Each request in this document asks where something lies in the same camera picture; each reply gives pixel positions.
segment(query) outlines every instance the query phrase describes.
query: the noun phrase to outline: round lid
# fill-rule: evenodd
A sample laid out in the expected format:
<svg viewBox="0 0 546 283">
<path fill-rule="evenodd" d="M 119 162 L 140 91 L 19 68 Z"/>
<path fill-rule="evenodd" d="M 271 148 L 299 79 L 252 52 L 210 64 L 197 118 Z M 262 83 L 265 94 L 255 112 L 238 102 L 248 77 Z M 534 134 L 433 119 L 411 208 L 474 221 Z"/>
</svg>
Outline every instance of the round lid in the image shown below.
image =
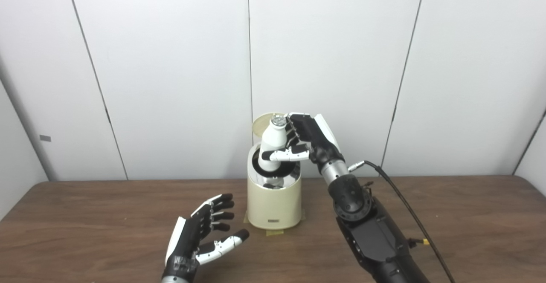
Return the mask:
<svg viewBox="0 0 546 283">
<path fill-rule="evenodd" d="M 271 118 L 273 118 L 274 115 L 282 115 L 284 116 L 284 113 L 267 113 L 259 116 L 252 122 L 252 132 L 254 135 L 261 138 L 263 133 L 265 132 L 265 129 L 269 126 L 269 121 L 271 121 Z"/>
</svg>

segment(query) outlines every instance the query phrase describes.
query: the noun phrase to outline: black forearm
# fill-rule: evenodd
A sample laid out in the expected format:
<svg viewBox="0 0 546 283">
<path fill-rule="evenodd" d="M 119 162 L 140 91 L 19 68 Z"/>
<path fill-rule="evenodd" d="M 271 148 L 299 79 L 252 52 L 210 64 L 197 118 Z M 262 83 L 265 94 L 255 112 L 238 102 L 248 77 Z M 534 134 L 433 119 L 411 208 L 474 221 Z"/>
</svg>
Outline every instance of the black forearm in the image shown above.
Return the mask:
<svg viewBox="0 0 546 283">
<path fill-rule="evenodd" d="M 355 176 L 340 176 L 328 191 L 349 247 L 377 283 L 429 283 L 396 223 Z"/>
</svg>

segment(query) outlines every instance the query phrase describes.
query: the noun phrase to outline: white bottle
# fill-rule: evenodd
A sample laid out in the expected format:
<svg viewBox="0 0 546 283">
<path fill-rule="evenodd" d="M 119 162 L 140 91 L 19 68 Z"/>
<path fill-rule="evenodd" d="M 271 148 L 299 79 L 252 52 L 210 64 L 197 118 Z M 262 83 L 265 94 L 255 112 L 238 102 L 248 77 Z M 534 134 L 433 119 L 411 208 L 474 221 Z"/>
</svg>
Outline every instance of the white bottle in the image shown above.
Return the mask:
<svg viewBox="0 0 546 283">
<path fill-rule="evenodd" d="M 280 162 L 266 161 L 261 158 L 265 151 L 275 151 L 284 149 L 286 145 L 286 118 L 282 115 L 273 115 L 269 121 L 269 126 L 265 129 L 261 136 L 260 154 L 258 157 L 258 165 L 265 171 L 272 172 L 277 170 Z"/>
</svg>

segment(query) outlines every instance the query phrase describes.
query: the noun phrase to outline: white wall panel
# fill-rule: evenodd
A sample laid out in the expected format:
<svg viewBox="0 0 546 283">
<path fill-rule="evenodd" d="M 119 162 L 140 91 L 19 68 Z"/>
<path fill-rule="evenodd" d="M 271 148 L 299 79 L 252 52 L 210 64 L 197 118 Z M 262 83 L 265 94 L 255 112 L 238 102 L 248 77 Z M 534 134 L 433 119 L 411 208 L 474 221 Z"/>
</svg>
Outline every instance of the white wall panel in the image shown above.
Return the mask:
<svg viewBox="0 0 546 283">
<path fill-rule="evenodd" d="M 0 220 L 35 184 L 44 169 L 0 82 Z"/>
<path fill-rule="evenodd" d="M 542 122 L 521 160 L 516 176 L 521 176 L 546 196 L 546 124 Z"/>
<path fill-rule="evenodd" d="M 75 0 L 130 179 L 246 175 L 248 0 Z"/>
<path fill-rule="evenodd" d="M 53 180 L 125 179 L 70 0 L 0 0 L 0 72 Z"/>
<path fill-rule="evenodd" d="M 418 3 L 250 0 L 254 118 L 322 113 L 348 163 L 379 164 Z"/>
<path fill-rule="evenodd" d="M 546 107 L 546 0 L 423 0 L 384 168 L 511 174 Z"/>
</svg>

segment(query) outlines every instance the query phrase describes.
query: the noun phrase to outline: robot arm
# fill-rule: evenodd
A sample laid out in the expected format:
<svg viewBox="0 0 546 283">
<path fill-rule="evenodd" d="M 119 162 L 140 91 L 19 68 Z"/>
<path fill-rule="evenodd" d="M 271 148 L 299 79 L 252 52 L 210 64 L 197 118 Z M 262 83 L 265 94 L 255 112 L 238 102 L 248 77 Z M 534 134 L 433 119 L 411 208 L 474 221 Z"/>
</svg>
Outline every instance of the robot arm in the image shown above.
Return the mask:
<svg viewBox="0 0 546 283">
<path fill-rule="evenodd" d="M 193 283 L 199 265 L 224 256 L 248 238 L 248 231 L 242 229 L 232 236 L 200 245 L 214 230 L 229 231 L 229 225 L 217 220 L 233 219 L 233 213 L 222 211 L 234 206 L 232 198 L 230 193 L 219 194 L 203 202 L 189 219 L 178 218 L 167 247 L 162 283 Z"/>
<path fill-rule="evenodd" d="M 309 158 L 318 166 L 334 200 L 337 224 L 360 266 L 377 283 L 429 283 L 411 258 L 406 238 L 370 188 L 349 172 L 337 141 L 321 115 L 286 115 L 288 143 L 264 152 L 271 161 Z M 298 143 L 307 143 L 301 147 Z M 351 166 L 351 170 L 363 165 Z"/>
</svg>

